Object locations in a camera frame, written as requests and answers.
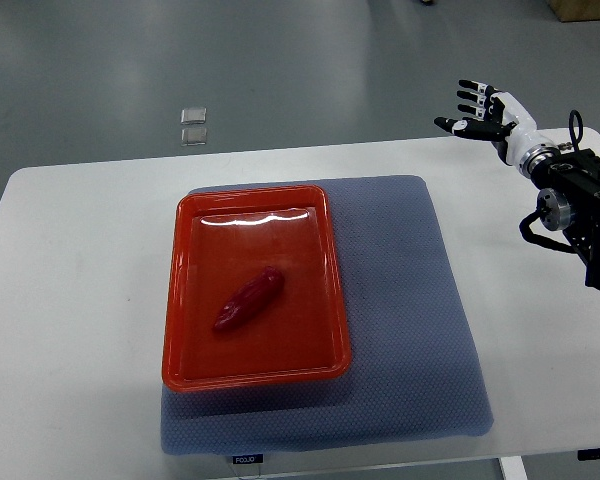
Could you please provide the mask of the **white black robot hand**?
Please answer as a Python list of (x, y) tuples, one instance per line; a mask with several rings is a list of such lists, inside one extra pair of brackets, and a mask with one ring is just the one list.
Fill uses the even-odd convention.
[(559, 155), (557, 145), (539, 133), (537, 123), (510, 93), (490, 84), (461, 80), (457, 96), (463, 102), (460, 119), (437, 117), (443, 131), (467, 140), (491, 143), (499, 159), (529, 178), (541, 161)]

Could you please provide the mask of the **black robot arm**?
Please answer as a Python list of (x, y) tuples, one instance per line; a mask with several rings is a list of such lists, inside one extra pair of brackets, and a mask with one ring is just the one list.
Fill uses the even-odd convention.
[(544, 147), (522, 164), (538, 188), (535, 210), (519, 224), (522, 238), (546, 249), (575, 254), (585, 265), (587, 287), (600, 291), (600, 157), (582, 149), (581, 114), (569, 115), (572, 150)]

